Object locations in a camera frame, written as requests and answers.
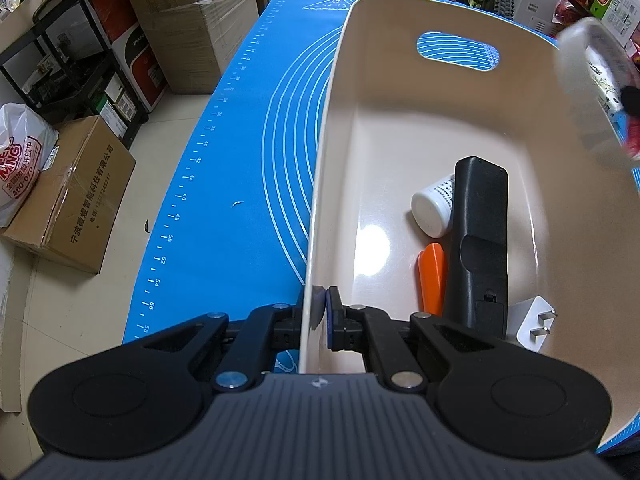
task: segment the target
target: clear plastic bag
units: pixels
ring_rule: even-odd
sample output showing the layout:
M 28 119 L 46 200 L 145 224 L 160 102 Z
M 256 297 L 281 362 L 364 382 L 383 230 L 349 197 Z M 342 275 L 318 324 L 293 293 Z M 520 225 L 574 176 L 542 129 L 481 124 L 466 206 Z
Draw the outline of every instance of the clear plastic bag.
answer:
M 27 198 L 58 132 L 28 106 L 0 108 L 0 227 L 7 227 Z

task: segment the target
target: white bottle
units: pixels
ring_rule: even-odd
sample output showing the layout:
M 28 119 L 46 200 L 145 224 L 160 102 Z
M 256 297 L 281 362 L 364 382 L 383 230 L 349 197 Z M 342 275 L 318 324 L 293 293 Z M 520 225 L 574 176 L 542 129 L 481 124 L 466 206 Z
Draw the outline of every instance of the white bottle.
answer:
M 411 212 L 416 223 L 427 236 L 443 237 L 451 229 L 454 174 L 414 193 Z

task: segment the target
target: orange plastic handle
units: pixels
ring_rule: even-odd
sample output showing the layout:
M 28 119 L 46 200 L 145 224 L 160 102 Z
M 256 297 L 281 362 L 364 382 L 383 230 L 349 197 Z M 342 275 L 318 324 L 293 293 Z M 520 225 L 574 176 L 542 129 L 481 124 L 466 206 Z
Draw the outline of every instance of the orange plastic handle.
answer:
M 429 244 L 418 255 L 418 275 L 422 293 L 422 310 L 442 316 L 444 288 L 447 284 L 447 260 L 440 244 Z

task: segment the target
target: beige plastic bin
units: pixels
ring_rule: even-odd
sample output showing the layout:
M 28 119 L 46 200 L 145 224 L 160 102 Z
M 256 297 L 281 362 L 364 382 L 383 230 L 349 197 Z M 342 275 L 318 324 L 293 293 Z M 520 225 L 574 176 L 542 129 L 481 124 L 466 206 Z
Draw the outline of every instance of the beige plastic bin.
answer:
M 479 71 L 425 59 L 416 41 L 427 31 L 490 44 L 498 65 Z M 408 319 L 418 310 L 415 261 L 431 241 L 412 218 L 412 194 L 465 156 L 503 166 L 509 302 L 540 295 L 556 308 L 543 352 L 606 386 L 607 440 L 640 405 L 640 201 L 628 171 L 598 165 L 578 141 L 555 50 L 455 4 L 357 1 L 324 109 L 306 283 L 337 285 L 345 304 Z M 306 291 L 301 371 L 364 370 L 359 355 L 326 350 L 324 324 L 308 332 Z

